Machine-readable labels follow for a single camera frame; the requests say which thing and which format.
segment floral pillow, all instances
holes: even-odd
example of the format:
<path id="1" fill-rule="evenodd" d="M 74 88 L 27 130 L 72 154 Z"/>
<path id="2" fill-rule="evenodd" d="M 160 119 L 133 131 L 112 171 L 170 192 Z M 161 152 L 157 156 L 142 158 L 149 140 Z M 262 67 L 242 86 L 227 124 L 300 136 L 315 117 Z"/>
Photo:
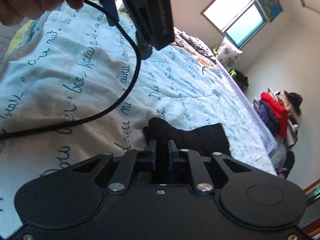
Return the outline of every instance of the floral pillow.
<path id="1" fill-rule="evenodd" d="M 242 53 L 241 50 L 237 49 L 228 39 L 224 37 L 218 51 L 217 59 L 226 68 L 233 67 L 235 61 L 238 59 L 238 55 Z"/>

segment screw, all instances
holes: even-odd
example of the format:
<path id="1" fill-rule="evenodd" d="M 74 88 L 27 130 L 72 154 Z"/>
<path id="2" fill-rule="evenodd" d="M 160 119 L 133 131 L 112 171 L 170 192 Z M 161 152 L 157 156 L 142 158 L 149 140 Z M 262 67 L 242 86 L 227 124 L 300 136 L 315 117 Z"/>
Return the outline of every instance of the screw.
<path id="1" fill-rule="evenodd" d="M 109 185 L 109 189 L 112 191 L 120 191 L 124 189 L 124 185 L 122 183 L 112 183 Z"/>
<path id="2" fill-rule="evenodd" d="M 22 239 L 23 240 L 33 240 L 33 236 L 29 235 L 29 234 L 25 234 L 25 235 L 23 235 Z"/>
<path id="3" fill-rule="evenodd" d="M 157 190 L 157 194 L 159 195 L 163 195 L 165 193 L 165 191 L 163 189 Z"/>
<path id="4" fill-rule="evenodd" d="M 200 184 L 198 184 L 197 189 L 199 189 L 202 192 L 207 192 L 207 191 L 212 190 L 213 186 L 208 183 L 200 183 Z"/>
<path id="5" fill-rule="evenodd" d="M 297 235 L 291 235 L 288 237 L 288 240 L 298 240 Z"/>

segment black cable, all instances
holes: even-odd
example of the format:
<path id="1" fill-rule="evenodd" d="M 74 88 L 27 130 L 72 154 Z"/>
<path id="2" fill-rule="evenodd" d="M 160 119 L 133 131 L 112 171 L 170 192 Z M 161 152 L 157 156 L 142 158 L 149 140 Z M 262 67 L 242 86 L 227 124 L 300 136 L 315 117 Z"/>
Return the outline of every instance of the black cable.
<path id="1" fill-rule="evenodd" d="M 121 25 L 118 22 L 116 22 L 116 19 L 110 13 L 108 13 L 108 11 L 106 11 L 103 7 L 99 6 L 98 4 L 95 4 L 95 3 L 93 3 L 93 2 L 91 2 L 89 0 L 84 0 L 84 2 L 86 4 L 88 4 L 88 5 L 96 8 L 97 10 L 103 12 L 105 15 L 107 15 L 113 21 L 113 23 L 116 25 L 118 30 L 123 34 L 125 39 L 130 43 L 130 45 L 132 46 L 133 50 L 135 51 L 136 56 L 137 56 L 137 65 L 136 65 L 136 69 L 134 71 L 134 74 L 133 74 L 133 77 L 132 77 L 130 85 L 128 86 L 126 91 L 123 93 L 123 95 L 112 106 L 110 106 L 109 108 L 107 108 L 106 110 L 104 110 L 104 111 L 102 111 L 102 112 L 100 112 L 98 114 L 95 114 L 93 116 L 90 116 L 90 117 L 87 117 L 87 118 L 84 118 L 84 119 L 75 120 L 73 122 L 64 122 L 64 123 L 60 123 L 60 124 L 54 124 L 54 125 L 49 125 L 49 126 L 45 126 L 45 127 L 34 128 L 34 129 L 30 129 L 30 130 L 4 133 L 4 134 L 0 135 L 0 139 L 21 137 L 21 136 L 26 136 L 26 135 L 32 135 L 32 134 L 38 134 L 38 133 L 43 133 L 43 132 L 55 131 L 55 130 L 69 128 L 69 127 L 73 127 L 73 126 L 76 126 L 76 125 L 79 125 L 79 124 L 83 124 L 83 123 L 87 123 L 87 122 L 91 122 L 91 121 L 97 120 L 100 117 L 103 117 L 104 115 L 110 113 L 112 110 L 117 108 L 126 99 L 126 97 L 131 92 L 132 88 L 134 87 L 134 85 L 135 85 L 135 83 L 136 83 L 136 81 L 138 79 L 140 66 L 141 66 L 141 54 L 140 54 L 138 46 L 134 43 L 134 41 L 130 38 L 130 36 L 124 31 L 124 29 L 121 27 Z"/>

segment bed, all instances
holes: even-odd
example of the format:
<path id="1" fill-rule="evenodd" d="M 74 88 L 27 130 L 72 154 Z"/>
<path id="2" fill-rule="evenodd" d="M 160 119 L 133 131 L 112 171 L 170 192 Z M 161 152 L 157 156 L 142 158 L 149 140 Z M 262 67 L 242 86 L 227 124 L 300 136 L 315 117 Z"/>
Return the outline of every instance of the bed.
<path id="1" fill-rule="evenodd" d="M 134 39 L 132 21 L 119 17 Z M 131 46 L 88 5 L 75 11 L 63 4 L 19 35 L 0 67 L 0 132 L 96 114 L 119 98 L 133 75 Z M 21 225 L 13 205 L 19 187 L 100 153 L 145 147 L 142 128 L 152 117 L 183 130 L 221 123 L 233 158 L 276 175 L 268 156 L 274 142 L 252 111 L 219 63 L 204 67 L 177 46 L 154 50 L 132 93 L 105 117 L 0 141 L 0 235 L 7 238 Z"/>

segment window pane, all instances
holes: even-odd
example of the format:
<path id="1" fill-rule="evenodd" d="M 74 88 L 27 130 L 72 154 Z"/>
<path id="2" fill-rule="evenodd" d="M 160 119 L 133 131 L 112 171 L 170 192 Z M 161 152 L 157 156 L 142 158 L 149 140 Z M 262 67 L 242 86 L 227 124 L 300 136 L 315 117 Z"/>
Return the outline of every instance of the window pane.
<path id="1" fill-rule="evenodd" d="M 252 0 L 215 0 L 204 15 L 222 30 Z"/>
<path id="2" fill-rule="evenodd" d="M 264 23 L 255 5 L 252 5 L 228 30 L 237 45 L 243 44 Z"/>

